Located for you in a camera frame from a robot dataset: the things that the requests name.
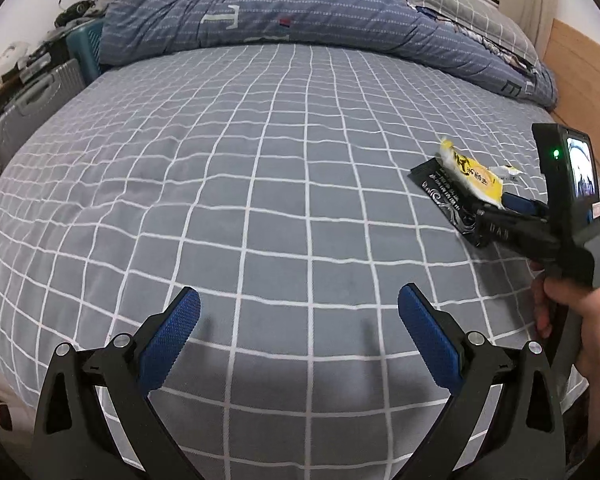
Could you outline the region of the black snack wrapper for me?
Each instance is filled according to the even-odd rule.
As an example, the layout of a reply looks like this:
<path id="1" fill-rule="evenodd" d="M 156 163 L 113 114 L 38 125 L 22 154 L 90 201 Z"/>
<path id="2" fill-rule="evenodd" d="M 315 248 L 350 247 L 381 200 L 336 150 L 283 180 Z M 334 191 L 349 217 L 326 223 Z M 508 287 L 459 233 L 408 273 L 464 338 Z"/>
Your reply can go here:
<path id="1" fill-rule="evenodd" d="M 480 229 L 477 215 L 470 208 L 474 200 L 445 173 L 436 158 L 414 167 L 408 176 L 469 244 L 475 248 L 491 244 L 490 237 Z"/>

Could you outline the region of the yellow snack wrapper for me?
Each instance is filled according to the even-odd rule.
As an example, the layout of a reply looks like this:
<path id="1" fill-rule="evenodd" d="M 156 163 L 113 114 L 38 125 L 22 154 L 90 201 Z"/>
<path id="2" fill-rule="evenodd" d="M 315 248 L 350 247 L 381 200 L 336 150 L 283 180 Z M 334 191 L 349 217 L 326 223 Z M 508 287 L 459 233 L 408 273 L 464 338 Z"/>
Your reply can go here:
<path id="1" fill-rule="evenodd" d="M 498 209 L 503 208 L 504 183 L 488 167 L 457 151 L 449 139 L 441 141 L 439 158 L 443 169 L 470 195 Z"/>

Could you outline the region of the small torn wrapper piece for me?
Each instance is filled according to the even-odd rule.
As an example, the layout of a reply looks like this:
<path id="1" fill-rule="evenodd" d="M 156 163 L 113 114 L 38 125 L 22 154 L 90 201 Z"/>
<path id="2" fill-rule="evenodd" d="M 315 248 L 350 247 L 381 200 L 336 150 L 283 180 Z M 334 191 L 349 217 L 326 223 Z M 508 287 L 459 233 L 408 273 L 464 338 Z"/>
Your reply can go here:
<path id="1" fill-rule="evenodd" d="M 520 169 L 510 165 L 493 166 L 489 170 L 503 182 L 518 182 L 524 174 Z"/>

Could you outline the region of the wooden headboard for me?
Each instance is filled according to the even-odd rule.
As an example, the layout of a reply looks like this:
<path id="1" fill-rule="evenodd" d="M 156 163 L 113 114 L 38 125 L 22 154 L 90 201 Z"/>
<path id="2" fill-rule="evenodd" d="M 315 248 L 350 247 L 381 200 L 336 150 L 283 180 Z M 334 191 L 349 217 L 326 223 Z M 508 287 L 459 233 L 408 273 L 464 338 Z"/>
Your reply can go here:
<path id="1" fill-rule="evenodd" d="M 600 44 L 556 20 L 544 62 L 555 75 L 559 93 L 554 118 L 590 136 L 600 166 Z"/>

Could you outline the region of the grey checkered bed sheet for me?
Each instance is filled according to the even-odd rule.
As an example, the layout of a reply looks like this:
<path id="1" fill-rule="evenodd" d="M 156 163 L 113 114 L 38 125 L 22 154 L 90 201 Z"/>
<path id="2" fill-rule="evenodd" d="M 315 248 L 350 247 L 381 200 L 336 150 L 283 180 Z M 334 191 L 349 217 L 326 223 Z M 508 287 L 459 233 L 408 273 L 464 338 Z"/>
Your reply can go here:
<path id="1" fill-rule="evenodd" d="M 388 479 L 448 394 L 396 310 L 532 335 L 523 258 L 465 242 L 408 175 L 442 140 L 544 200 L 550 115 L 433 68 L 256 44 L 110 70 L 0 177 L 0 372 L 35 405 L 55 347 L 201 317 L 151 402 L 209 479 Z"/>

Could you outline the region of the grey checkered pillow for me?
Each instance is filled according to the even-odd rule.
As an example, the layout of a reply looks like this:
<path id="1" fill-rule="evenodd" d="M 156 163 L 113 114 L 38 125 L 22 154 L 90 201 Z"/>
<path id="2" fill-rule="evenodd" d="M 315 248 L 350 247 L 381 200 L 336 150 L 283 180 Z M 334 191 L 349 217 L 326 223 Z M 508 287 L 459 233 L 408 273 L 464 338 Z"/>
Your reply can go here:
<path id="1" fill-rule="evenodd" d="M 486 38 L 492 44 L 515 55 L 529 67 L 538 67 L 540 58 L 522 29 L 495 6 L 483 0 L 406 0 L 415 8 L 423 8 L 459 24 L 464 29 Z"/>

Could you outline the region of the grey suitcase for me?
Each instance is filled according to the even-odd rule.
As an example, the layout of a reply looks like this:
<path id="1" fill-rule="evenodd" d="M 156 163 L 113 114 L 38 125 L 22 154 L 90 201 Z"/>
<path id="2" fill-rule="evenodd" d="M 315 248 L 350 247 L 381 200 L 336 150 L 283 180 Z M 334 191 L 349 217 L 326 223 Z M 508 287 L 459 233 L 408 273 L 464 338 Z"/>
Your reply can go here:
<path id="1" fill-rule="evenodd" d="M 0 175 L 38 128 L 85 88 L 72 58 L 27 84 L 0 110 Z"/>

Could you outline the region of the clutter pile on suitcase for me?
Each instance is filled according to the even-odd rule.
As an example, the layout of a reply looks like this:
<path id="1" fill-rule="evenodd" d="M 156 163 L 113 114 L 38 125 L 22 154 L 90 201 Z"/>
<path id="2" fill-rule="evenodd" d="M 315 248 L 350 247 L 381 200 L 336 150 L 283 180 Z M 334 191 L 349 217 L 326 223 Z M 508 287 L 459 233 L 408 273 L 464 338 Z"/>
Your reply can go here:
<path id="1" fill-rule="evenodd" d="M 0 56 L 0 108 L 12 100 L 35 77 L 76 58 L 69 48 L 69 34 L 98 14 L 94 0 L 81 0 L 62 11 L 55 28 L 38 44 L 16 41 Z"/>

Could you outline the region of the teal plastic crate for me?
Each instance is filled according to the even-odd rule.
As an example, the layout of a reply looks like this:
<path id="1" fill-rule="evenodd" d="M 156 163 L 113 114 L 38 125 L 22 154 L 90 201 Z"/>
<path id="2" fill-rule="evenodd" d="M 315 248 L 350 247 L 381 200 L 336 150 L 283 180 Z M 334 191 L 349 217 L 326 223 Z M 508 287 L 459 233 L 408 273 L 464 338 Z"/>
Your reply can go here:
<path id="1" fill-rule="evenodd" d="M 103 27 L 104 20 L 96 18 L 71 29 L 66 37 L 68 52 L 78 61 L 87 86 L 102 74 L 99 53 Z"/>

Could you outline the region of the blue striped quilt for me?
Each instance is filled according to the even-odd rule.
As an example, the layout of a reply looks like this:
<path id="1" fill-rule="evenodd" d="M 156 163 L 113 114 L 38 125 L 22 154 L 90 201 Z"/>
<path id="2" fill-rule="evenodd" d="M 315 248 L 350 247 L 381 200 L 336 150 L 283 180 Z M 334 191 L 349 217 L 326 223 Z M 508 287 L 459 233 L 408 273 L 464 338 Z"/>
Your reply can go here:
<path id="1" fill-rule="evenodd" d="M 528 62 L 407 0 L 111 0 L 99 59 L 122 66 L 180 51 L 258 42 L 374 51 L 547 110 L 558 102 L 554 75 L 542 62 Z"/>

